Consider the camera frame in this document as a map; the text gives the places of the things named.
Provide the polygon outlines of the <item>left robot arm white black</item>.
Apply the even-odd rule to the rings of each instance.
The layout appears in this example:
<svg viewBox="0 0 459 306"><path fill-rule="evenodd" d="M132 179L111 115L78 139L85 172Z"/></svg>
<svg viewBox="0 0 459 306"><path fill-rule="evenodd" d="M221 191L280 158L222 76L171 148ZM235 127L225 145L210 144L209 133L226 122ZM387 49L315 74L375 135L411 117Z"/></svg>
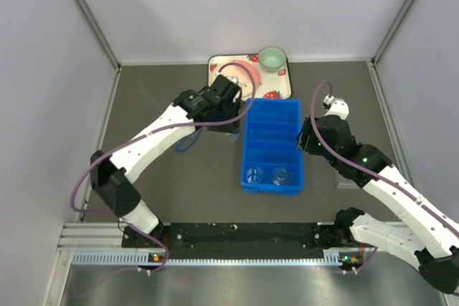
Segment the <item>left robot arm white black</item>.
<svg viewBox="0 0 459 306"><path fill-rule="evenodd" d="M130 145L91 170L93 191L116 217L138 229L138 238L145 245L152 247L162 240L162 222L133 184L173 144L204 126L217 132L237 133L239 122L228 120L239 115L241 97L241 87L223 75L198 92L183 91Z"/></svg>

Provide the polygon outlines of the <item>small clear glass dish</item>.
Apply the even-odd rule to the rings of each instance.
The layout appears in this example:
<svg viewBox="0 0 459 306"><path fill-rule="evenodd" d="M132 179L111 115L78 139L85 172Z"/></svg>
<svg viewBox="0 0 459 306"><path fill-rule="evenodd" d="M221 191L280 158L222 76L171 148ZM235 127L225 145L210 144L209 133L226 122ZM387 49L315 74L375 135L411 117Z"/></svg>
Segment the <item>small clear glass dish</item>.
<svg viewBox="0 0 459 306"><path fill-rule="evenodd" d="M238 133L228 133L227 137L230 141L236 141L239 138Z"/></svg>

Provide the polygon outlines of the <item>clear test tube rack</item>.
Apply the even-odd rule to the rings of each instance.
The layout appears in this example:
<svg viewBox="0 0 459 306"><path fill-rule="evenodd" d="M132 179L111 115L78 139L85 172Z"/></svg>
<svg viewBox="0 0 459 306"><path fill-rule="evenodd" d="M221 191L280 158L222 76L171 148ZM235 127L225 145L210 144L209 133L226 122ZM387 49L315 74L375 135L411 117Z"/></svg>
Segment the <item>clear test tube rack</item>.
<svg viewBox="0 0 459 306"><path fill-rule="evenodd" d="M335 172L335 181L337 189L358 189L359 187L352 180L344 178L337 171Z"/></svg>

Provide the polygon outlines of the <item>blue plastic bin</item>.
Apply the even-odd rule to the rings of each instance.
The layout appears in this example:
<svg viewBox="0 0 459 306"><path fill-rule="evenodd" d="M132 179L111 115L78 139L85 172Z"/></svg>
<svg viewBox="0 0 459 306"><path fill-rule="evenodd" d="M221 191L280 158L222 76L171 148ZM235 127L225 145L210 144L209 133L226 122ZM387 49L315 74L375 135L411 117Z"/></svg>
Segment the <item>blue plastic bin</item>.
<svg viewBox="0 0 459 306"><path fill-rule="evenodd" d="M298 100L256 98L245 116L240 184L248 193L277 193L297 196L304 187L303 154L296 148L296 136L302 128L301 102ZM264 170L262 183L245 182L250 166ZM295 171L295 183L276 186L271 181L274 168Z"/></svg>

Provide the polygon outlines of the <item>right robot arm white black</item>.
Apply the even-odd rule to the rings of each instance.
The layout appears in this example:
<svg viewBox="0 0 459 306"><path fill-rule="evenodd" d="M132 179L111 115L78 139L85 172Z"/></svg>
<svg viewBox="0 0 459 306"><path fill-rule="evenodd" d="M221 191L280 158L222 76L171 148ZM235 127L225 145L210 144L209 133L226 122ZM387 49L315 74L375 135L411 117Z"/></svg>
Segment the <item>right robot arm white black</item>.
<svg viewBox="0 0 459 306"><path fill-rule="evenodd" d="M358 144L349 124L337 115L307 117L297 144L312 156L323 156L404 224L392 226L354 208L340 211L334 229L340 244L359 242L386 251L416 269L435 289L458 293L458 223L410 185L383 152Z"/></svg>

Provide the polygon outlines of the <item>clear glass flask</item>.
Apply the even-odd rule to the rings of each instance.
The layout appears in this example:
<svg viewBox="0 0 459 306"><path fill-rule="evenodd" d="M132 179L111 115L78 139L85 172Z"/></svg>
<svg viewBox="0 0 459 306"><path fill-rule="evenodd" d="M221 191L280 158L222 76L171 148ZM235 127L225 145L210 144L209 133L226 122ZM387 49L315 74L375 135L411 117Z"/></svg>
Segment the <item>clear glass flask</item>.
<svg viewBox="0 0 459 306"><path fill-rule="evenodd" d="M276 186L291 186L295 183L295 171L287 167L274 168L271 181Z"/></svg>

